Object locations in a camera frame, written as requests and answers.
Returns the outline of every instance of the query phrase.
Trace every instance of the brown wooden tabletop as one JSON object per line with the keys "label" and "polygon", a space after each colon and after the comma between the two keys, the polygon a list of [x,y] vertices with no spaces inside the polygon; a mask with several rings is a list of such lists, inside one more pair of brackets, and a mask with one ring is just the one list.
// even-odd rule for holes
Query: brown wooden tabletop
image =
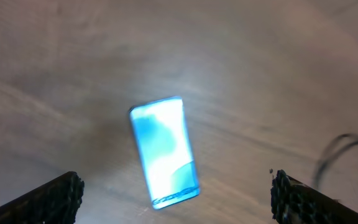
{"label": "brown wooden tabletop", "polygon": [[[151,207],[127,111],[180,95],[200,196]],[[358,0],[0,0],[0,205],[76,171],[78,223],[275,223],[358,134]],[[322,180],[358,212],[358,148]]]}

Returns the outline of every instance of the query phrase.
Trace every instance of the wooden surface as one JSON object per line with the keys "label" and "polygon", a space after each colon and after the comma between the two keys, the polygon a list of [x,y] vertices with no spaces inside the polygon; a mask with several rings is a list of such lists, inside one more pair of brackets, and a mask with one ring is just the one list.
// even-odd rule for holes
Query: wooden surface
{"label": "wooden surface", "polygon": [[[151,208],[127,110],[183,97],[201,195]],[[358,0],[0,0],[0,205],[74,170],[78,223],[275,223],[358,133]],[[358,148],[322,192],[358,211]]]}

